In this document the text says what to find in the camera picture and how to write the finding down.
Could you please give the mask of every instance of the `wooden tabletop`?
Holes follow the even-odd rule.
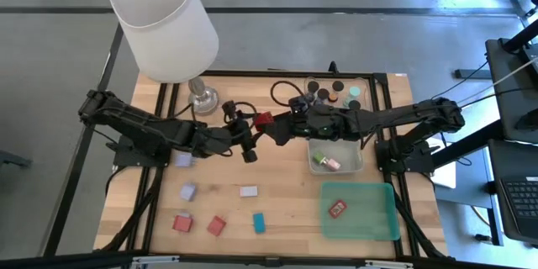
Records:
[[[278,114],[286,111],[269,97],[271,85],[282,78],[206,76],[207,85],[219,92],[221,102],[227,100],[247,101],[255,104],[258,112],[271,111]],[[304,87],[308,79],[286,79]],[[393,106],[413,102],[409,81],[404,74],[389,74],[389,89]],[[320,80],[321,87],[329,81]],[[345,85],[361,88],[363,108],[372,109],[367,82],[362,79],[345,80]],[[159,84],[139,76],[132,104],[153,112]],[[168,89],[165,104],[170,100]],[[382,91],[377,88],[382,106]],[[187,85],[180,85],[177,111],[187,104]],[[276,98],[286,102],[297,96],[287,86],[276,89]],[[190,119],[188,113],[182,118]],[[222,110],[208,117],[197,117],[214,126],[222,126]],[[398,128],[404,133],[412,126]],[[263,136],[258,140],[258,161],[245,164],[239,146],[233,147],[234,156],[224,158],[212,156],[197,159],[194,167],[165,169],[161,195],[157,207],[150,251],[170,254],[208,254],[241,256],[331,256],[331,257],[394,257],[391,241],[376,240],[329,240],[321,234],[319,221],[319,190],[322,182],[382,182],[377,170],[373,140],[361,152],[364,169],[354,175],[314,176],[309,171],[307,141],[290,140],[285,146],[276,146],[272,139]],[[95,247],[106,245],[130,216],[140,180],[140,167],[132,167],[118,174],[110,184]],[[431,183],[419,174],[406,174],[413,216],[426,236],[438,250],[446,253],[446,244],[440,224],[439,212]],[[179,198],[185,182],[197,185],[197,194],[192,202]],[[240,198],[241,186],[258,186],[257,198]],[[181,211],[189,212],[194,223],[190,233],[172,229],[174,217]],[[263,213],[266,233],[257,235],[253,229],[252,214]],[[213,216],[218,215],[227,222],[219,237],[207,230]],[[142,218],[137,236],[137,247],[141,245],[145,218]],[[399,218],[404,253],[409,255],[409,241],[405,224]]]

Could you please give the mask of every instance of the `green translucent tray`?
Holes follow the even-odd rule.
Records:
[[[342,200],[347,208],[336,219],[329,209]],[[324,182],[319,217],[330,239],[397,240],[400,238],[393,188],[385,183]]]

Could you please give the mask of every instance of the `keyboard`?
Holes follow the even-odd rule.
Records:
[[[535,234],[538,230],[538,177],[510,177],[501,182],[519,233]]]

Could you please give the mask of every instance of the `lamp base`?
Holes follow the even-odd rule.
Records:
[[[205,87],[203,93],[195,95],[191,92],[188,102],[193,104],[194,113],[197,115],[208,115],[217,109],[219,105],[219,94],[211,87]]]

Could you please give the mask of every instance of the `gray floor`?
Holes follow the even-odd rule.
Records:
[[[509,0],[202,0],[208,7],[510,8]],[[108,0],[0,0],[0,6],[108,6]],[[214,14],[220,51],[212,68],[404,72],[415,100],[456,83],[451,72],[484,61],[487,39],[521,29],[515,17]],[[113,15],[0,14],[3,115],[0,149],[34,161],[28,170],[0,169],[0,258],[40,253],[51,211],[82,126],[76,111],[97,83],[116,20]],[[126,43],[110,89],[125,101],[137,68]],[[459,100],[488,82],[469,81],[447,94]],[[481,127],[485,103],[466,111],[460,137]],[[90,251],[104,200],[112,153],[95,137],[60,253]],[[487,228],[464,206],[439,202],[449,252],[464,261],[531,267],[538,252],[519,242],[492,247],[473,241]]]

